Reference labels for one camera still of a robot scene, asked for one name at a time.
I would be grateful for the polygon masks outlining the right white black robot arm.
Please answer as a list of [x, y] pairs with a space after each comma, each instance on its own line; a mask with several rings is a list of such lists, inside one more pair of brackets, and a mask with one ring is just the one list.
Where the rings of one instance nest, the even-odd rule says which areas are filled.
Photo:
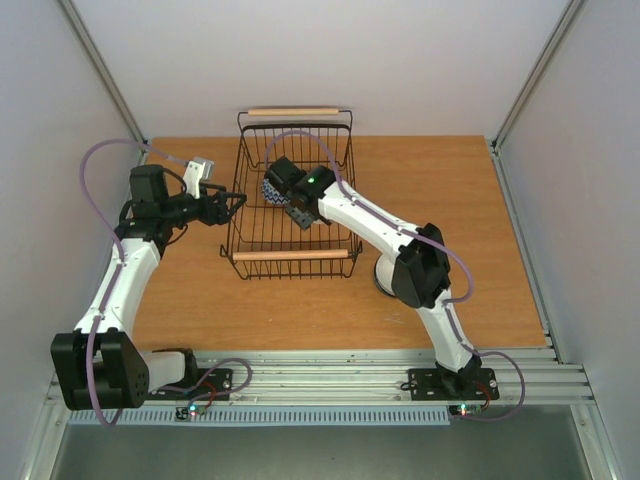
[[452, 253], [438, 227], [404, 222], [361, 196], [332, 169], [319, 166], [306, 172], [285, 157], [267, 167], [263, 194], [282, 203], [302, 229], [316, 221], [337, 223], [374, 246], [380, 252], [374, 283], [418, 313], [433, 344], [446, 397], [460, 398], [475, 387], [481, 359], [453, 308]]

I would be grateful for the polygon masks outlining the white bowl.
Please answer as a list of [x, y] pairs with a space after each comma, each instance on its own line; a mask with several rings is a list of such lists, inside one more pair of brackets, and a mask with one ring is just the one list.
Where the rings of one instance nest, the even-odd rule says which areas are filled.
[[381, 255], [374, 267], [374, 284], [376, 288], [385, 296], [395, 298], [392, 289], [392, 279], [394, 272], [394, 262], [384, 255]]

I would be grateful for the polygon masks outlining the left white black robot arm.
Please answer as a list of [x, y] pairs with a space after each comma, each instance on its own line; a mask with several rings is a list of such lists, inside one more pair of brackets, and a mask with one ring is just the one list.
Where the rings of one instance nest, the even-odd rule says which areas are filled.
[[84, 316], [50, 347], [66, 407], [71, 411], [139, 408], [156, 391], [195, 395], [204, 380], [188, 348], [142, 354], [131, 339], [135, 318], [153, 272], [175, 232], [192, 222], [225, 225], [244, 205], [243, 193], [207, 181], [207, 161], [188, 163], [171, 194], [168, 168], [143, 165], [129, 176], [131, 198], [113, 233], [112, 257]]

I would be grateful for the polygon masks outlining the red patterned bowl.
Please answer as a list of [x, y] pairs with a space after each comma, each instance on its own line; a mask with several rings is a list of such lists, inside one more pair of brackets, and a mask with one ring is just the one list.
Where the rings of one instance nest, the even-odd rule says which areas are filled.
[[270, 205], [281, 207], [287, 205], [289, 202], [287, 197], [278, 192], [266, 178], [262, 181], [261, 192], [264, 200]]

